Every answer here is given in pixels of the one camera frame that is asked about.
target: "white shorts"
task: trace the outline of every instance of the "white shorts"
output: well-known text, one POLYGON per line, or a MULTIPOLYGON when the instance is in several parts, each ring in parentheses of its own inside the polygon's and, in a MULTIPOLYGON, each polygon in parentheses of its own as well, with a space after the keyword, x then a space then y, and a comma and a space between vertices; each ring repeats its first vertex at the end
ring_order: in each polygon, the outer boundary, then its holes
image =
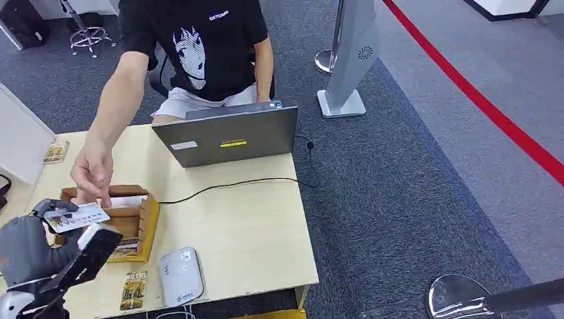
POLYGON ((222 106, 235 106, 252 104, 257 102, 257 84, 246 88, 243 92, 227 97, 219 102, 204 100, 182 88, 173 88, 168 93, 168 99, 161 104, 160 108, 153 114, 169 115, 177 118, 185 118, 186 112, 196 110, 206 110, 208 108, 220 108, 222 106))

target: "blue carpet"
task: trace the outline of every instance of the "blue carpet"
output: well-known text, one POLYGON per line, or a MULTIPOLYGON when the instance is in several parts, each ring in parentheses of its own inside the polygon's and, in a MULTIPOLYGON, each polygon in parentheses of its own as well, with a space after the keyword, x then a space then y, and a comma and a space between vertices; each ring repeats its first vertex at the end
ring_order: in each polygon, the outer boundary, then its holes
MULTIPOLYGON (((374 311, 383 318, 425 318, 428 285, 452 272, 491 292, 530 284, 379 61, 359 87, 366 116, 321 118, 314 95, 328 78, 315 70, 313 57, 331 42, 334 7, 324 0, 286 0, 269 1, 264 10, 276 52, 277 96, 300 107, 299 133, 315 143, 321 178, 320 187, 301 189, 320 278, 306 302, 308 317, 352 319, 374 311)), ((117 61, 108 48, 95 62, 87 54, 74 59, 63 55, 64 43, 54 37, 43 48, 0 54, 0 62, 11 63, 0 64, 0 80, 56 132, 87 128, 117 61), (26 65, 39 57, 41 72, 26 65)), ((135 123, 147 122, 158 101, 151 92, 135 123)), ((295 161, 299 178, 316 180, 305 148, 298 148, 295 161)), ((292 307, 291 291, 282 291, 194 311, 198 318, 224 318, 292 307)), ((552 315, 539 309, 505 317, 552 315)))

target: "red tape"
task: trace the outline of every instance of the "red tape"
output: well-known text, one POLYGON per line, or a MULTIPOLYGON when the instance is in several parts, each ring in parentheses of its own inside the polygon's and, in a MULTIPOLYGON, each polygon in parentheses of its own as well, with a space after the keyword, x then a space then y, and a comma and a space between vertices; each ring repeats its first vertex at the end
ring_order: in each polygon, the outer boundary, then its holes
POLYGON ((495 107, 477 88, 464 78, 458 70, 433 46, 433 44, 417 29, 409 18, 392 0, 383 0, 396 16, 396 19, 411 34, 413 39, 423 48, 427 55, 439 66, 456 86, 511 140, 536 161, 546 172, 564 186, 564 164, 550 154, 541 144, 513 123, 503 112, 495 107))

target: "stanchion base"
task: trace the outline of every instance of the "stanchion base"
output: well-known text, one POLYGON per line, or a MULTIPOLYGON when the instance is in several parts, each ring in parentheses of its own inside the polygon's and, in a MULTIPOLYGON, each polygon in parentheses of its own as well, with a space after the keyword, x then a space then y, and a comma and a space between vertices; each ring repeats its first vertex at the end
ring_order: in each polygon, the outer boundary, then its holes
POLYGON ((357 90, 354 90, 349 96, 349 99, 345 102, 342 108, 331 109, 327 103, 327 98, 325 97, 325 91, 317 91, 317 100, 319 101, 319 106, 321 107, 321 112, 324 118, 342 118, 345 116, 355 116, 366 114, 366 108, 360 94, 357 90))
POLYGON ((331 49, 323 50, 315 55, 315 67, 323 74, 331 75, 331 49))
MULTIPOLYGON (((459 302, 489 296, 490 293, 476 281, 460 274, 445 274, 431 284, 427 295, 427 313, 431 319, 445 318, 439 310, 445 309, 459 302)), ((501 314, 480 314, 472 316, 475 319, 501 319, 501 314)))

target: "man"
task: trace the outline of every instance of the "man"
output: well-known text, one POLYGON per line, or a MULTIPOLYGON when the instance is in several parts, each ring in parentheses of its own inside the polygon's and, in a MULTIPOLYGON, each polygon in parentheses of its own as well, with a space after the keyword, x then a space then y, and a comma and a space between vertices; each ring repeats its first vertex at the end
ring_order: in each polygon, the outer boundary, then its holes
POLYGON ((78 202, 110 205, 112 148, 137 113, 156 43, 176 71, 153 123, 186 112, 269 100, 273 52, 259 0, 121 0, 124 54, 106 83, 71 176, 78 202), (255 49, 255 66, 249 59, 255 49))

